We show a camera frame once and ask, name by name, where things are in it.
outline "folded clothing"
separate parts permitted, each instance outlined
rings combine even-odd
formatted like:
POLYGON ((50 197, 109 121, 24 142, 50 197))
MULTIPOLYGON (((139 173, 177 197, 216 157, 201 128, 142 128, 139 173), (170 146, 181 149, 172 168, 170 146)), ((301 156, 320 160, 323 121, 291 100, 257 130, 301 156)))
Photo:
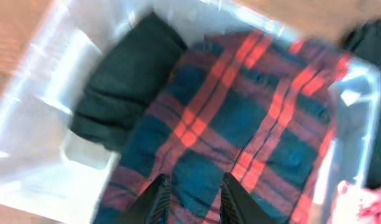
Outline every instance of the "folded clothing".
POLYGON ((329 224, 381 224, 381 188, 360 189, 339 183, 329 224))
POLYGON ((144 189, 172 180, 169 223, 219 223, 230 172, 277 223, 306 223, 334 130, 328 86, 348 55, 289 49, 260 30, 206 37, 173 70, 122 150, 94 223, 114 223, 144 189))
MULTIPOLYGON (((356 28, 344 38, 341 45, 381 69, 381 20, 368 22, 356 28)), ((381 186, 381 116, 367 176, 367 186, 371 189, 381 186)))
POLYGON ((91 75, 70 129, 119 152, 185 50, 169 25, 145 16, 91 75))

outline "dark green fabric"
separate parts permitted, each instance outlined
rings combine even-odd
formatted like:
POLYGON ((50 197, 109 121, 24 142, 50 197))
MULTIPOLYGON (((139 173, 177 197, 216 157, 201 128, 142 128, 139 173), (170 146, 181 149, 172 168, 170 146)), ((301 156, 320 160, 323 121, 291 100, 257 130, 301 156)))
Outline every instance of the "dark green fabric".
POLYGON ((185 50, 185 43, 169 25, 154 13, 144 17, 91 75, 70 129, 121 151, 185 50))
MULTIPOLYGON (((381 21, 367 23, 352 31, 343 40, 342 47, 381 69, 381 21)), ((373 189, 381 186, 381 117, 370 163, 367 186, 373 189)))

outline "black garment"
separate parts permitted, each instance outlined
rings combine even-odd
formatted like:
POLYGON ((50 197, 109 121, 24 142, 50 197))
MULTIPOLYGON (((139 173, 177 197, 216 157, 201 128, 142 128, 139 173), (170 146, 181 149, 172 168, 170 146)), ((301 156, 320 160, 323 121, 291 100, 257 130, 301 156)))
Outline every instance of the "black garment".
POLYGON ((143 18, 91 75, 70 129, 120 152, 185 50, 181 37, 154 13, 143 18))
MULTIPOLYGON (((381 69, 381 20, 367 23, 352 31, 342 42, 342 47, 381 69)), ((381 186, 381 117, 367 186, 370 188, 381 186)))

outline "plastic storage box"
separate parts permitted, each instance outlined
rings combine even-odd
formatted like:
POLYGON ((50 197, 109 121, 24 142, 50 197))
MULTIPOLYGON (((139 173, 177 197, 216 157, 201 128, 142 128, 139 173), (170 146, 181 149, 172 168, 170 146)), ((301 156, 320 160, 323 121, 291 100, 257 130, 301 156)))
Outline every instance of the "plastic storage box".
MULTIPOLYGON (((187 44, 204 34, 258 27, 284 44, 299 35, 239 4, 209 0, 57 1, 0 101, 0 203, 63 223, 89 223, 118 155, 68 132, 86 77, 143 13, 153 9, 187 44)), ((363 186, 381 102, 381 74, 352 59, 330 92, 337 134, 314 204, 329 216, 341 180, 363 186)))

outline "plaid fabric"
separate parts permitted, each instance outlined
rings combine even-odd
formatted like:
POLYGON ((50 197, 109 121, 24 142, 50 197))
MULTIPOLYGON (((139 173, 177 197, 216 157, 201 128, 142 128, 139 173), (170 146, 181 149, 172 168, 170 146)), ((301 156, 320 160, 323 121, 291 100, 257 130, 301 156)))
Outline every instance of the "plaid fabric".
POLYGON ((94 223, 114 223, 161 173, 172 177, 169 223, 218 223, 225 172, 277 222, 305 223, 334 135, 328 86, 347 59, 260 30, 195 44, 122 150, 94 223))

